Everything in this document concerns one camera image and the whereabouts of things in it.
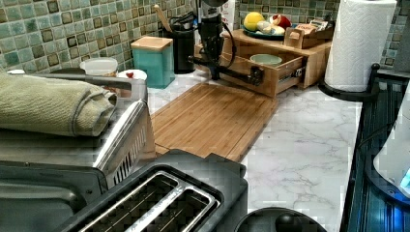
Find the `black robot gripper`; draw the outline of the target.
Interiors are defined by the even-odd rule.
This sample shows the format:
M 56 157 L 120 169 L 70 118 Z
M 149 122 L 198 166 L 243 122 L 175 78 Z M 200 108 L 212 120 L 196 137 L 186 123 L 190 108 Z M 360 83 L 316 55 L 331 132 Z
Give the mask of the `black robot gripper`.
M 198 30 L 202 43 L 202 60 L 210 70 L 213 80 L 220 79 L 220 55 L 223 47 L 221 14 L 202 16 L 198 19 Z

